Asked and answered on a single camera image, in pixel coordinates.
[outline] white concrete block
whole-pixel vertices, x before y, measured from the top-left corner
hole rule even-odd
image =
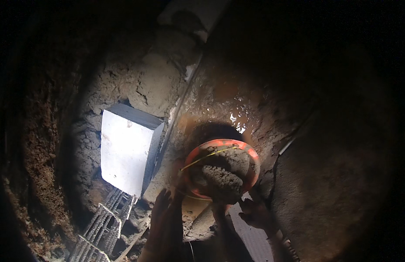
[[[117,104],[103,111],[102,177],[129,195],[141,197],[152,179],[164,122]]]

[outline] mud clump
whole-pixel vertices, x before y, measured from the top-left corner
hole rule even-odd
[[[243,180],[237,175],[211,165],[203,166],[202,174],[204,178],[207,179],[207,194],[209,194],[214,201],[217,200],[227,204],[234,204],[242,196]]]
[[[243,150],[227,147],[210,147],[203,150],[191,167],[191,180],[204,195],[214,201],[234,204],[243,194],[243,181],[249,169],[249,156]]]

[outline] wire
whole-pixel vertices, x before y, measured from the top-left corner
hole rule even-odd
[[[194,262],[195,262],[195,257],[194,257],[194,249],[192,248],[192,244],[188,241],[188,243],[189,243],[189,246],[191,247],[191,252],[192,252],[192,259],[194,260]]]
[[[198,163],[199,161],[201,161],[201,160],[203,160],[203,159],[205,159],[206,157],[209,157],[209,156],[211,156],[211,155],[215,155],[215,154],[218,154],[218,153],[220,153],[220,152],[223,152],[223,151],[226,151],[226,150],[229,150],[229,149],[237,149],[237,148],[238,148],[238,147],[233,146],[233,147],[231,147],[231,148],[226,148],[226,149],[222,149],[222,150],[215,151],[215,152],[213,152],[213,153],[210,153],[210,154],[208,154],[208,155],[206,155],[206,156],[201,157],[201,158],[198,159],[198,160],[195,160],[194,162],[190,163],[189,165],[184,166],[184,167],[181,168],[179,171],[183,172],[186,168],[190,167],[191,165],[193,165],[193,164],[195,164],[195,163]],[[205,198],[200,198],[200,197],[189,196],[188,194],[185,194],[184,192],[181,192],[181,191],[179,191],[179,193],[181,193],[181,194],[183,194],[183,195],[185,195],[185,196],[187,196],[187,197],[190,197],[190,198],[193,198],[193,199],[197,199],[197,200],[212,201],[212,199],[205,199]]]
[[[232,147],[232,148],[226,148],[226,149],[218,150],[218,151],[216,151],[216,152],[213,152],[213,153],[211,153],[211,154],[208,154],[208,155],[206,155],[206,156],[203,156],[203,157],[201,157],[200,159],[195,160],[194,162],[190,163],[189,165],[187,165],[187,166],[181,168],[180,171],[183,171],[184,169],[190,167],[191,165],[200,162],[201,160],[205,159],[206,157],[209,157],[210,155],[215,155],[215,154],[217,154],[217,153],[220,153],[220,152],[223,152],[223,151],[226,151],[226,150],[229,150],[229,149],[237,149],[237,147],[234,146],[234,147]]]

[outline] soil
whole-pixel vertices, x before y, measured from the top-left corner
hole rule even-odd
[[[29,51],[14,74],[20,79],[9,83],[7,95],[14,99],[3,106],[3,176],[28,228],[25,241],[41,259],[72,250],[76,234],[112,189],[100,174],[103,110],[125,103],[167,120],[186,87],[184,68],[199,56],[189,36],[155,29],[157,5],[146,4],[152,10],[131,19],[126,10],[142,12],[140,5],[78,4],[55,11],[41,25],[46,30],[31,29]]]
[[[215,155],[204,156],[219,150]],[[210,147],[194,159],[201,159],[189,168],[191,181],[213,201],[234,204],[243,194],[243,181],[249,168],[249,156],[240,149]]]
[[[242,179],[220,167],[204,165],[200,167],[200,174],[194,175],[202,177],[205,184],[204,194],[210,196],[215,202],[233,205],[243,194]]]
[[[103,110],[124,103],[168,121],[187,86],[186,66],[201,53],[194,39],[155,29],[161,10],[147,1],[152,12],[137,5],[99,2],[44,12],[13,61],[18,68],[9,72],[1,108],[0,170],[38,260],[65,259],[112,188],[100,175]],[[173,181],[173,161],[196,146],[215,138],[242,140],[259,155],[256,188],[301,260],[333,261],[352,245],[368,243],[368,227],[395,180],[402,136],[390,88],[365,45],[350,44],[351,36],[339,30],[335,36],[333,29],[317,31],[327,23],[311,22],[305,7],[232,1],[204,46],[161,168],[143,198],[154,202]],[[319,117],[312,129],[278,159],[313,111]],[[200,172],[222,178],[219,187],[227,184],[237,197],[249,163],[230,153],[217,156],[227,165],[202,161]],[[184,241],[213,236],[207,213],[191,226],[207,206],[184,200]],[[137,209],[129,223],[145,227],[148,213]],[[145,236],[131,259],[144,242]]]

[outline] orange bucket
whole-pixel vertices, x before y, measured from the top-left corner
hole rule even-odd
[[[218,146],[233,146],[237,147],[241,150],[244,150],[250,158],[250,163],[254,167],[253,169],[249,167],[248,173],[245,176],[245,179],[243,181],[243,193],[246,193],[249,191],[256,183],[259,177],[259,172],[261,170],[261,164],[259,161],[259,156],[255,152],[255,150],[245,142],[239,141],[239,140],[234,140],[234,139],[214,139],[208,142],[205,142],[204,144],[194,148],[189,155],[187,156],[185,160],[185,166],[191,164],[193,161],[195,161],[195,158],[200,154],[201,150],[207,149],[209,147],[218,147]],[[189,177],[189,172],[187,169],[184,169],[184,180],[186,182],[186,185],[188,186],[189,190],[195,195],[198,196],[202,199],[205,200],[210,200],[210,196],[206,196],[200,193],[200,190],[192,183],[190,177]]]

